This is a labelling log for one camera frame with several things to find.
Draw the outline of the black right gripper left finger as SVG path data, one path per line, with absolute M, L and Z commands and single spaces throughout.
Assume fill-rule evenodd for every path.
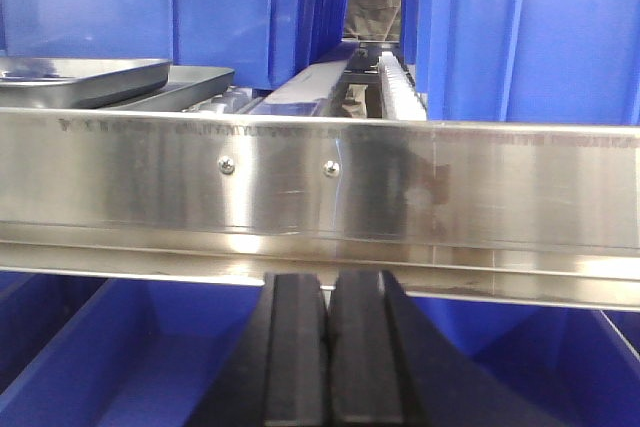
M 327 312 L 311 274 L 268 274 L 189 426 L 326 426 Z

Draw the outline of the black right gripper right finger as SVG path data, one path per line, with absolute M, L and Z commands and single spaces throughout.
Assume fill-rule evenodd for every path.
M 460 352 L 389 272 L 339 275 L 331 295 L 337 426 L 560 426 Z

